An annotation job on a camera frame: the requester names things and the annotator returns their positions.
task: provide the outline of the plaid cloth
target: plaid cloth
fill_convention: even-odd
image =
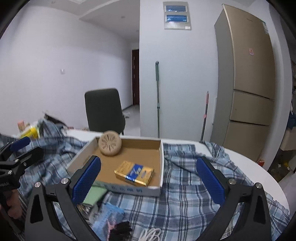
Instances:
[[[35,182],[41,181],[45,185],[50,185],[69,177],[66,166],[85,145],[85,142],[63,136],[62,126],[45,120],[39,123],[44,126],[44,138],[33,140],[29,147],[20,151],[23,153],[35,146],[44,149],[44,158],[29,167],[20,180],[19,191],[25,199],[25,204]],[[0,135],[0,146],[13,140],[15,139]],[[230,160],[223,147],[208,142],[204,144],[213,156],[210,161],[214,168],[219,169],[227,178],[236,179],[238,183],[253,185]],[[104,202],[110,202],[125,210],[125,219],[130,221],[133,229],[131,241],[137,241],[144,228],[160,228],[161,240],[167,241],[196,240],[204,231],[220,206],[213,203],[197,175],[196,159],[200,156],[202,154],[196,153],[194,145],[165,144],[164,180],[159,198],[112,192],[106,195]],[[288,210],[274,201],[271,195],[266,193],[266,198],[271,216],[272,240],[275,240],[287,226],[290,218]],[[231,234],[241,207],[242,204],[239,204],[223,238]],[[58,206],[56,211],[65,233],[72,236]]]

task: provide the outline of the white cable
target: white cable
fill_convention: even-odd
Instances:
[[[141,234],[140,237],[138,239],[138,241],[160,241],[160,237],[159,235],[161,234],[161,229],[144,229]]]

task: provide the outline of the human hand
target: human hand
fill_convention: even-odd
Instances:
[[[6,200],[7,206],[10,207],[10,209],[8,210],[7,214],[14,218],[14,219],[18,219],[22,216],[22,208],[21,208],[21,204],[20,204],[20,200],[19,200],[19,192],[18,190],[12,190],[12,195],[10,198],[8,198]]]

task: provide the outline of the gold box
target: gold box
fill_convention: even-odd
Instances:
[[[135,186],[148,186],[154,169],[133,162],[124,161],[115,171],[116,178]]]

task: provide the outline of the silver bolt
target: silver bolt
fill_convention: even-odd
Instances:
[[[229,184],[231,184],[231,185],[235,185],[237,182],[236,182],[236,180],[234,180],[233,178],[230,178],[229,180],[228,180],[228,182],[229,182]]]
[[[36,188],[40,187],[40,186],[41,186],[41,182],[36,182],[34,186],[35,186]]]
[[[61,180],[61,183],[62,184],[67,184],[69,182],[69,179],[68,178],[63,178],[62,180]]]
[[[262,188],[262,184],[261,184],[261,183],[256,183],[255,186],[256,186],[257,188],[259,188],[259,189]]]

